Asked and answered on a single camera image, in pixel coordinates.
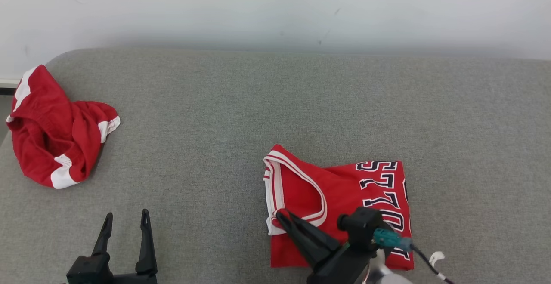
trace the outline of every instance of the clothing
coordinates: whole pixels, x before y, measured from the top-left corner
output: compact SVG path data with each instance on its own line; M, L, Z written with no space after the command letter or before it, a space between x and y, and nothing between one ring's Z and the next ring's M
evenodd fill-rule
M43 65L23 75L6 121L23 174L53 188L85 180L121 123L107 104L71 102Z
M276 219L285 208L338 239L337 219L359 206L380 210L383 220L403 237L411 237L409 206L402 162L360 162L319 168L299 160L281 145L264 157L268 234L272 236L272 267L307 266L297 247ZM394 249L386 260L390 269L413 269L413 255Z

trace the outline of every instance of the red jersey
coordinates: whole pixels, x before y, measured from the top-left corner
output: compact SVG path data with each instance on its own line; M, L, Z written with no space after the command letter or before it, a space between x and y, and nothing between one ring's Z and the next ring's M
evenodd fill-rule
M272 236L272 267L308 266L291 238L281 228L281 208L344 243L347 233L337 228L341 214L359 206L382 212L383 220L403 237L411 237L409 206L402 162L360 162L319 168L303 162L281 145L264 157L268 234ZM413 255L394 249L386 260L390 269L413 269Z

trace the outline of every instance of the red fabric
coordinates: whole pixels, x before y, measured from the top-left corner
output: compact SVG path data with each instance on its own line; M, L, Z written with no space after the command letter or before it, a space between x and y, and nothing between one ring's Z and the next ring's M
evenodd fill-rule
M281 226L275 215L281 208L303 219L309 217L306 220L341 243L346 241L347 234L337 228L338 216L351 214L359 206L381 210L384 221L395 231L411 237L402 162L362 162L319 168L297 159L281 145L275 145L264 162L272 267L308 266L289 236L278 229ZM390 269L411 270L413 255L394 249L386 265Z
M7 119L23 174L54 188L85 180L119 123L107 104L69 101L43 65L24 74Z

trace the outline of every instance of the white and red striped trim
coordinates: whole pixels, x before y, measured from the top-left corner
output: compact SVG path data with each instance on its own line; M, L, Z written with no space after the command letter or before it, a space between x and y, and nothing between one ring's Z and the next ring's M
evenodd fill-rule
M297 174L297 176L311 184L311 186L313 186L319 193L319 196L321 197L321 208L319 212L304 216L302 219L308 221L316 227L322 225L327 218L327 201L325 200L325 196L316 182L281 152L271 151L266 157L264 157L264 163L267 167L266 172L264 172L263 180L266 184L266 204L268 206L268 219L266 219L266 224L268 225L268 235L281 235L285 233L283 229L272 223L272 221L276 218L276 211L281 208L285 208L283 184L281 180L282 164Z

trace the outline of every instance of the cable connector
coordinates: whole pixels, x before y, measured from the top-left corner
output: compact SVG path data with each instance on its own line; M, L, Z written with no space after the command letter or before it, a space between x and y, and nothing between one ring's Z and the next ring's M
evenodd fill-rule
M404 251L411 251L411 238L402 238L394 231L378 228L373 233L374 241L381 247L397 247Z

